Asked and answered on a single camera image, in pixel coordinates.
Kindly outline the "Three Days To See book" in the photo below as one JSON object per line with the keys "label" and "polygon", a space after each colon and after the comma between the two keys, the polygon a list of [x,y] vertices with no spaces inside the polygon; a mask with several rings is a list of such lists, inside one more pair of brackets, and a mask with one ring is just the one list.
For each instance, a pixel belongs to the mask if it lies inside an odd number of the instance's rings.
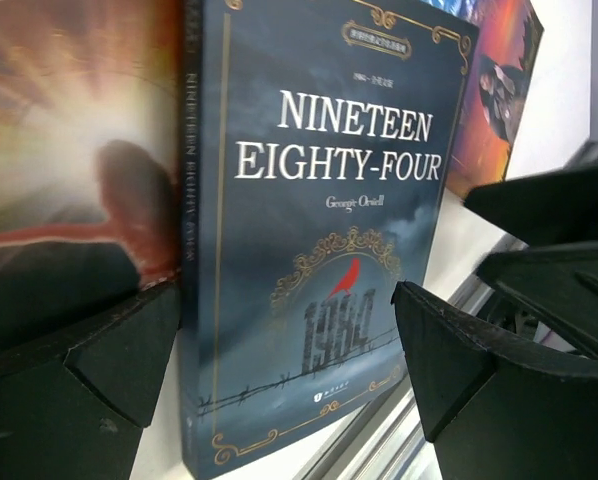
{"label": "Three Days To See book", "polygon": [[178,1],[0,1],[0,351],[172,278]]}

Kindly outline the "Jane Eyre blue book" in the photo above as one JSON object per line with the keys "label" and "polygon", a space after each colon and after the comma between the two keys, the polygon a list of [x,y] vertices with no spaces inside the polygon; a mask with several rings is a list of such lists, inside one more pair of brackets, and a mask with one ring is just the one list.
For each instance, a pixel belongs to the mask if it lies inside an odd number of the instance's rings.
{"label": "Jane Eyre blue book", "polygon": [[505,179],[544,28],[526,0],[432,1],[479,27],[446,188]]}

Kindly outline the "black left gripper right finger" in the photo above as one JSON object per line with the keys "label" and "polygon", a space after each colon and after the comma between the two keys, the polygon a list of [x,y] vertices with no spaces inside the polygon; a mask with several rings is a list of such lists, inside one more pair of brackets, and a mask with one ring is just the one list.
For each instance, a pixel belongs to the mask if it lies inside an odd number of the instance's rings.
{"label": "black left gripper right finger", "polygon": [[445,479],[598,479],[598,361],[559,352],[411,283],[392,303]]}

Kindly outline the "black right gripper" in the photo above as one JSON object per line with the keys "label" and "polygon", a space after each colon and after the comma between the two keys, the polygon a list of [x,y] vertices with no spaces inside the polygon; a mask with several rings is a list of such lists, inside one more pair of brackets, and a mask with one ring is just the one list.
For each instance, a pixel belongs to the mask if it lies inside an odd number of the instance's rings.
{"label": "black right gripper", "polygon": [[539,322],[536,342],[598,359],[598,141],[560,170],[476,187],[464,205],[525,245],[489,255],[477,276]]}

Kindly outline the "Nineteen Eighty-Four book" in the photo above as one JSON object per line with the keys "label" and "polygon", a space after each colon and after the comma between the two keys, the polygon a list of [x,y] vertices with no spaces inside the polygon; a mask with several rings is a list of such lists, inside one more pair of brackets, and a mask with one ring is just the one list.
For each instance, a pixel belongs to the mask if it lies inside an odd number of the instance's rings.
{"label": "Nineteen Eighty-Four book", "polygon": [[421,1],[188,1],[183,461],[213,479],[405,370],[478,28]]}

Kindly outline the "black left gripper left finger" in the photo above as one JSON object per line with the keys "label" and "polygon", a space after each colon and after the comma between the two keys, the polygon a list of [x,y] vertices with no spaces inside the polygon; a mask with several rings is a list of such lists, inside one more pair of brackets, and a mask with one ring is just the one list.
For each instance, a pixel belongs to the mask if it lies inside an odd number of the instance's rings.
{"label": "black left gripper left finger", "polygon": [[127,479],[180,323],[165,283],[0,353],[0,479]]}

